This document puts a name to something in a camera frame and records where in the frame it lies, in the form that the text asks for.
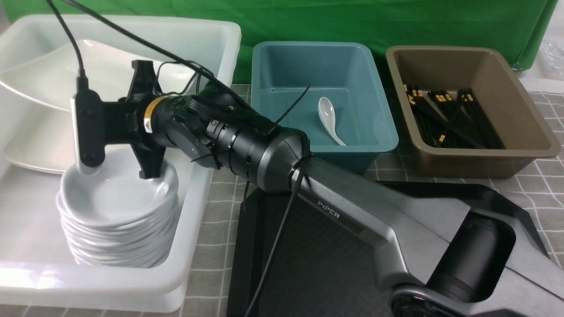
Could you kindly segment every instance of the chopsticks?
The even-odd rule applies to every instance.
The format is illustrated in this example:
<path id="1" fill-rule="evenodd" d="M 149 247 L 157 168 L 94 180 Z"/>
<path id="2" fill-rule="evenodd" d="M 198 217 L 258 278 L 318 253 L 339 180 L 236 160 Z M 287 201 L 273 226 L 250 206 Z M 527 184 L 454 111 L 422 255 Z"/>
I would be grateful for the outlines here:
<path id="1" fill-rule="evenodd" d="M 424 97 L 415 85 L 404 85 L 421 138 L 433 147 L 504 149 L 472 89 L 461 89 L 456 100 L 446 90 Z"/>
<path id="2" fill-rule="evenodd" d="M 414 115 L 418 119 L 417 124 L 421 130 L 421 136 L 424 141 L 431 146 L 438 146 L 441 131 L 437 133 L 438 125 L 443 126 L 456 134 L 458 137 L 470 143 L 475 148 L 484 148 L 481 144 L 474 141 L 466 133 L 455 127 L 450 122 L 443 119 L 435 109 L 425 100 L 423 93 L 417 86 L 404 85 L 404 89 L 408 95 L 409 103 L 414 109 Z"/>

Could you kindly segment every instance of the table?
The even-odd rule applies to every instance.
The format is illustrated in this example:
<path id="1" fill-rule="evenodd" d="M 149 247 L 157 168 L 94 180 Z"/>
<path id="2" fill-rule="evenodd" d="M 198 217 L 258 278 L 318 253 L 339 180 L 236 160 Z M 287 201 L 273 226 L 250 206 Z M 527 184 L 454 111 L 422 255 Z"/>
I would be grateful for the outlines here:
<path id="1" fill-rule="evenodd" d="M 250 102 L 248 85 L 233 85 Z M 541 114 L 564 144 L 564 94 L 531 92 Z M 411 182 L 479 183 L 487 185 L 531 213 L 552 261 L 564 264 L 564 151 L 536 160 L 509 179 L 423 178 L 415 173 L 407 129 L 400 109 L 391 105 L 398 125 L 398 148 L 381 155 L 365 177 Z M 219 317 L 225 316 L 231 279 L 239 207 L 245 182 L 229 170 L 215 171 L 182 308 L 171 314 L 78 310 L 60 307 L 0 306 L 3 317 Z"/>

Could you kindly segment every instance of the ceramic spoon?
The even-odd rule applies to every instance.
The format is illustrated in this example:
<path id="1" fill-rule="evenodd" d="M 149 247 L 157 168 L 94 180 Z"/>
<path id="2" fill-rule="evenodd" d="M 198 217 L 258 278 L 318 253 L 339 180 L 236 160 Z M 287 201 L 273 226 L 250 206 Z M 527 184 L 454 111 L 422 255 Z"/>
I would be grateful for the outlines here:
<path id="1" fill-rule="evenodd" d="M 329 133 L 329 135 L 335 140 L 339 145 L 346 146 L 345 142 L 341 141 L 337 136 L 337 132 L 335 131 L 335 124 L 337 119 L 335 118 L 335 110 L 333 109 L 333 104 L 329 99 L 326 97 L 321 97 L 319 99 L 318 105 L 318 112 L 319 112 L 319 119 L 323 126 Z"/>

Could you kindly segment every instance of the green backdrop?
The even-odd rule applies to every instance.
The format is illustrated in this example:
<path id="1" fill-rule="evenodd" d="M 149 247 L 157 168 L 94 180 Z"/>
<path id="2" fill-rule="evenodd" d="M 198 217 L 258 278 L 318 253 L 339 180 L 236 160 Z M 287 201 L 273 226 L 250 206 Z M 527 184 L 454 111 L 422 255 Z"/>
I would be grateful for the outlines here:
<path id="1" fill-rule="evenodd" d="M 54 0 L 63 13 L 77 13 Z M 101 14 L 233 21 L 243 38 L 234 82 L 250 82 L 253 46 L 263 41 L 367 45 L 381 63 L 393 45 L 484 46 L 532 66 L 557 0 L 82 0 Z M 3 0 L 11 21 L 49 13 L 44 0 Z"/>

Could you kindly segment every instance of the white plastic tub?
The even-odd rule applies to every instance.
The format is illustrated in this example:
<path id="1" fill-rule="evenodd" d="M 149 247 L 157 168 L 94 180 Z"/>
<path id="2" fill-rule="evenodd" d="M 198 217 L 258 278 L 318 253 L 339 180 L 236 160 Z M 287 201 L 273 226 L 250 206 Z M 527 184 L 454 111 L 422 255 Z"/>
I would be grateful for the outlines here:
<path id="1" fill-rule="evenodd" d="M 232 81 L 241 30 L 228 22 L 172 17 L 109 16 L 117 24 Z M 93 39 L 156 60 L 163 56 L 83 15 L 65 20 L 76 38 Z M 0 71 L 68 43 L 50 15 L 27 16 L 0 37 Z M 0 148 L 26 116 L 42 107 L 0 89 Z M 167 151 L 178 173 L 183 209 L 168 259 L 151 269 L 74 263 L 55 207 L 60 176 L 26 170 L 0 157 L 0 303 L 87 309 L 171 312 L 186 293 L 187 276 L 212 171 Z"/>
<path id="2" fill-rule="evenodd" d="M 543 40 L 550 40 L 564 47 L 564 2 L 558 2 Z M 519 75 L 519 80 L 527 91 L 547 91 L 564 93 L 564 81 L 555 80 L 542 61 L 539 51 L 532 67 Z"/>

